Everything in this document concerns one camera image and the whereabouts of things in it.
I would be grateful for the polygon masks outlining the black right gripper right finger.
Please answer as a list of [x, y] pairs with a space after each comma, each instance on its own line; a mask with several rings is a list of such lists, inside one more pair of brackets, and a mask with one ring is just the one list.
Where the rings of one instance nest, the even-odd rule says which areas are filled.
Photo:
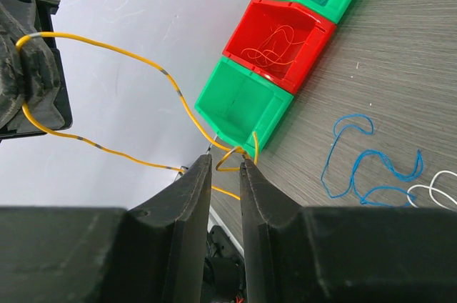
[[240, 167], [250, 302], [454, 302], [456, 213], [304, 207]]

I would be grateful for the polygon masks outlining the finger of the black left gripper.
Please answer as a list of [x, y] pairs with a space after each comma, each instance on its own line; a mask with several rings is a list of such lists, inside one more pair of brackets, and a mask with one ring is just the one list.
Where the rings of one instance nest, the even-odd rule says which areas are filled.
[[52, 31], [61, 0], [1, 0], [1, 139], [38, 136], [22, 111], [27, 104], [44, 126], [60, 131], [73, 122], [60, 51], [54, 38], [37, 38], [17, 51], [23, 36]]

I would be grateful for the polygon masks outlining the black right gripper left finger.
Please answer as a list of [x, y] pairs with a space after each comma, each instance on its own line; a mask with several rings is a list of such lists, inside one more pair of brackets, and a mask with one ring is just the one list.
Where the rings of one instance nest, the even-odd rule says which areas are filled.
[[134, 209], [2, 207], [3, 302], [198, 302], [212, 158]]

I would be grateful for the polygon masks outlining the lower green storage bin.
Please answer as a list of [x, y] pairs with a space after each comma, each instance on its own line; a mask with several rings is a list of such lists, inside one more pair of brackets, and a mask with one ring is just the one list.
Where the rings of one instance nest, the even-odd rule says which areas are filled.
[[293, 95], [223, 56], [195, 103], [196, 111], [231, 146], [255, 154], [253, 133], [262, 150]]

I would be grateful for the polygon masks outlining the red storage bin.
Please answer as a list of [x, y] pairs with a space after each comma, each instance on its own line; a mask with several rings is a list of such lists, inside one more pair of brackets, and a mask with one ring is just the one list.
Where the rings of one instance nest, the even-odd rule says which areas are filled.
[[296, 94], [335, 30], [300, 3], [251, 0], [223, 55]]

